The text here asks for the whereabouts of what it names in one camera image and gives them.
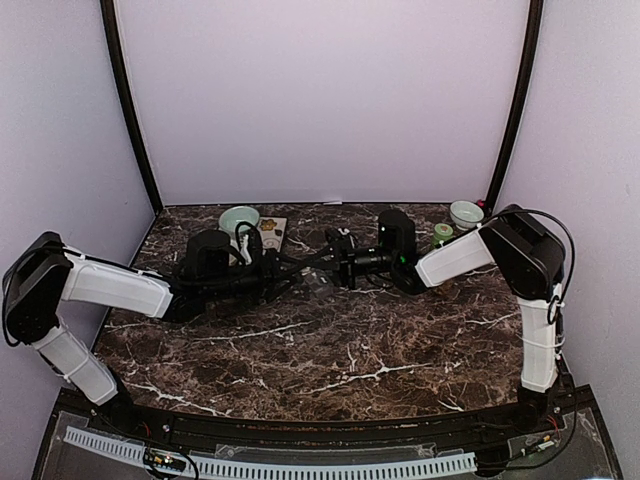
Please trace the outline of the grey weekly pill organizer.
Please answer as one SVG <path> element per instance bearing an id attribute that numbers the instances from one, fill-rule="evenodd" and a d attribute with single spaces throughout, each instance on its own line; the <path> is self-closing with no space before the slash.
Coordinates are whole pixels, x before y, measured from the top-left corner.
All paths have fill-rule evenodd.
<path id="1" fill-rule="evenodd" d="M 310 286 L 331 286 L 332 282 L 326 273 L 322 270 L 305 268 L 302 270 L 301 276 L 303 281 Z"/>

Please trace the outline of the green pill bottle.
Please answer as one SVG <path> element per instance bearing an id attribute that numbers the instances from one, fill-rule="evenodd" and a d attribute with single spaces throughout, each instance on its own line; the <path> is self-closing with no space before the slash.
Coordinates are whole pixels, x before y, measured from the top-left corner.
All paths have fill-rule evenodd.
<path id="1" fill-rule="evenodd" d="M 438 223 L 433 228 L 431 246 L 441 248 L 447 241 L 454 238 L 454 229 L 446 223 Z"/>

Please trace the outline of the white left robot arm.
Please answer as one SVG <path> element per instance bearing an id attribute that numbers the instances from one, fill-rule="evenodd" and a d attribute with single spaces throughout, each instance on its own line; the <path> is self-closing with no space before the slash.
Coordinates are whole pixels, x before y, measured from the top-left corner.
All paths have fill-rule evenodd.
<path id="1" fill-rule="evenodd" d="M 79 301 L 136 312 L 167 322 L 186 322 L 216 299 L 255 295 L 271 300 L 310 264 L 263 246 L 252 230 L 243 249 L 230 236 L 206 230 L 192 237 L 171 275 L 125 267 L 86 255 L 43 233 L 2 278 L 1 325 L 10 347 L 35 349 L 63 379 L 95 406 L 120 436 L 141 427 L 122 382 L 76 338 L 58 315 L 63 301 Z"/>

